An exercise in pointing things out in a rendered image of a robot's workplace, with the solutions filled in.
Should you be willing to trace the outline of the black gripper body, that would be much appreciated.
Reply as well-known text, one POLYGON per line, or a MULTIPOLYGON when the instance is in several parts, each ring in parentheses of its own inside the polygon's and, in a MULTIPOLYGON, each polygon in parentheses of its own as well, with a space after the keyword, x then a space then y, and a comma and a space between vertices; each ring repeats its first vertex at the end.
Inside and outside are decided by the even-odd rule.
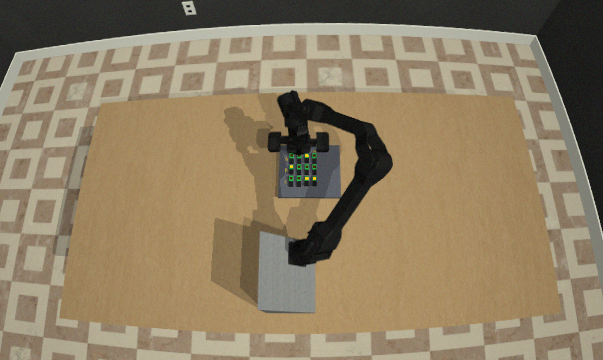
POLYGON ((317 152, 328 152, 329 134, 327 132, 316 132, 316 139, 310 139, 310 134, 306 134, 304 137, 298 139, 293 138, 290 134, 289 136, 281 136, 281 132, 270 132, 268 134, 269 152, 280 152, 281 144, 286 144, 287 150, 316 147, 317 152))

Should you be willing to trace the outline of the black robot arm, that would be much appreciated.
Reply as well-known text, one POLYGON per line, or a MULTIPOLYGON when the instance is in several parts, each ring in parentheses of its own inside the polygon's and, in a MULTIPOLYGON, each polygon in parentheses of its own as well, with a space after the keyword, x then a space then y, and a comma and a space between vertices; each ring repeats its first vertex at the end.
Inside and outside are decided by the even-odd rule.
POLYGON ((307 128, 309 119, 323 121, 355 136, 358 160, 353 180, 328 218, 313 224, 311 230, 307 232, 309 234, 307 239, 289 242, 288 263, 306 267, 317 261, 330 259, 341 240, 343 227, 369 189, 389 173, 393 162, 373 124, 338 113, 322 102, 310 99, 301 102, 297 91, 294 90, 280 95, 277 102, 285 116, 285 127, 288 127, 288 132, 293 138, 302 138, 309 133, 307 128), (297 103, 289 104, 293 102, 297 103))

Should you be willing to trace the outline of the grey switch panel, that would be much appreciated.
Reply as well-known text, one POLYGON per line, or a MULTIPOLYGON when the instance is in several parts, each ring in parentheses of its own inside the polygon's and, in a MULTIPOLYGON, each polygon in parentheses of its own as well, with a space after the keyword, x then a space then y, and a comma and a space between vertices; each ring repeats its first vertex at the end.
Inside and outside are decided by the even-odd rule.
POLYGON ((341 198, 340 146, 296 155, 281 145, 278 198, 341 198))

